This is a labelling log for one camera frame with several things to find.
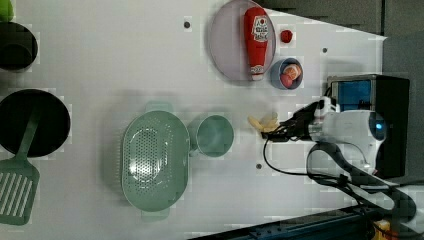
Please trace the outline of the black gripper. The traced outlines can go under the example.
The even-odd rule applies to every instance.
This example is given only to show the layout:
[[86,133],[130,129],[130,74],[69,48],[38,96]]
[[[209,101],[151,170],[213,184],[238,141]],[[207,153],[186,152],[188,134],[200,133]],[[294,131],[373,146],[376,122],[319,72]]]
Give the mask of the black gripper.
[[265,133],[261,136],[265,140],[272,142],[286,142],[287,138],[299,138],[300,140],[310,140],[309,125],[315,119],[317,102],[313,102],[297,110],[290,119],[282,122],[282,133]]

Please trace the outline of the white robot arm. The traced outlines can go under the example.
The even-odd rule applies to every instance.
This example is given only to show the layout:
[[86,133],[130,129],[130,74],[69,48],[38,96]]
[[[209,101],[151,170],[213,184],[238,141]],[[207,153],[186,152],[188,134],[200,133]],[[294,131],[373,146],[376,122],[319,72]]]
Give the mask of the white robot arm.
[[263,128],[266,143],[310,141],[313,147],[301,174],[338,189],[367,207],[401,222],[423,216],[423,188],[401,185],[376,175],[377,158],[386,140],[384,118],[370,110],[340,111],[331,99],[313,102],[286,121]]

